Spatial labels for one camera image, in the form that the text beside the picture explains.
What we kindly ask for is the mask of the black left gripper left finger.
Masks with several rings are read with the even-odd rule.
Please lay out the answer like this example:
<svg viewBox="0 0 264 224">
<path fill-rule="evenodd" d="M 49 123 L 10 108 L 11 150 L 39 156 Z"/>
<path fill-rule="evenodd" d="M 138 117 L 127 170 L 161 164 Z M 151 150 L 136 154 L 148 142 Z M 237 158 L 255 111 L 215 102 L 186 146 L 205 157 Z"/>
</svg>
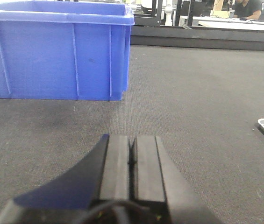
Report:
<svg viewBox="0 0 264 224">
<path fill-rule="evenodd" d="M 75 166 L 50 182 L 8 201 L 0 224 L 71 224 L 93 204 L 127 200 L 129 140 L 102 135 Z"/>
</svg>

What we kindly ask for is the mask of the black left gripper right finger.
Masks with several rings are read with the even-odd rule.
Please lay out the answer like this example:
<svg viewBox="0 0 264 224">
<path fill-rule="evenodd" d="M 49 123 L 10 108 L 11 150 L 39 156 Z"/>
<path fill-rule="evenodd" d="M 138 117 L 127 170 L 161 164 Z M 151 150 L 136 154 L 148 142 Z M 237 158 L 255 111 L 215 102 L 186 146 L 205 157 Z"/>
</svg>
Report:
<svg viewBox="0 0 264 224">
<path fill-rule="evenodd" d="M 132 152 L 135 201 L 160 215 L 162 223 L 218 223 L 172 162 L 160 137 L 137 136 Z"/>
</svg>

